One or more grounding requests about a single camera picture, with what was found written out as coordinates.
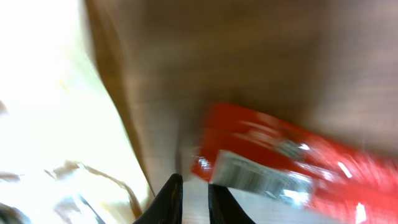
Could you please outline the brown snack pouch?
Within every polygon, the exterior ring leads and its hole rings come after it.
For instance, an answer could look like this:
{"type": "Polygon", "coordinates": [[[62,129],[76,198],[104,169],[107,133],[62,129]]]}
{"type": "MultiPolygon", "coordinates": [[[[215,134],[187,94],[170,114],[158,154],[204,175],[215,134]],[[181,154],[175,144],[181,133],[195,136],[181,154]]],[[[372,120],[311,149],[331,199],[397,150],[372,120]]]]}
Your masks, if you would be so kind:
{"type": "Polygon", "coordinates": [[[106,1],[1,2],[1,222],[134,223],[154,198],[114,102],[106,1]]]}

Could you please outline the red snack stick packet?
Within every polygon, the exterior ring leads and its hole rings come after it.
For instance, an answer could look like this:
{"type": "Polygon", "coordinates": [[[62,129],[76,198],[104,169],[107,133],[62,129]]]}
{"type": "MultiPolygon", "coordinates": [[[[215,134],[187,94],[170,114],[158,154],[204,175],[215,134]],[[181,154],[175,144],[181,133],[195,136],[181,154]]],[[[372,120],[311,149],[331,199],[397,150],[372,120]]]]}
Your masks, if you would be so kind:
{"type": "Polygon", "coordinates": [[[194,174],[346,223],[397,222],[397,161],[265,113],[210,106],[194,174]]]}

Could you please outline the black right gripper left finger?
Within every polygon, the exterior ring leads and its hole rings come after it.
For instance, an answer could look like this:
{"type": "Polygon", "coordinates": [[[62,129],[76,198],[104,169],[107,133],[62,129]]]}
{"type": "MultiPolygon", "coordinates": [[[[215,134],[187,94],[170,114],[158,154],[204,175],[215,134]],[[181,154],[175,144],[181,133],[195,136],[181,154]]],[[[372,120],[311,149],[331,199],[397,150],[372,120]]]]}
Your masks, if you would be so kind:
{"type": "Polygon", "coordinates": [[[134,224],[181,224],[182,211],[183,178],[180,174],[172,174],[134,224]]]}

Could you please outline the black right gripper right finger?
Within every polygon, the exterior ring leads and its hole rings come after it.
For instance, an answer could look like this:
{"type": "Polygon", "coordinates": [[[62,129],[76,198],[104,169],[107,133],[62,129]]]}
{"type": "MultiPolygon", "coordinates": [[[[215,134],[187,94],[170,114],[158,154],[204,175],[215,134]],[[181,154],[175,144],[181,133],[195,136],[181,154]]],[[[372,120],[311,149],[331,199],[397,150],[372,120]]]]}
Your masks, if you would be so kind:
{"type": "Polygon", "coordinates": [[[210,224],[255,224],[227,187],[208,185],[210,224]]]}

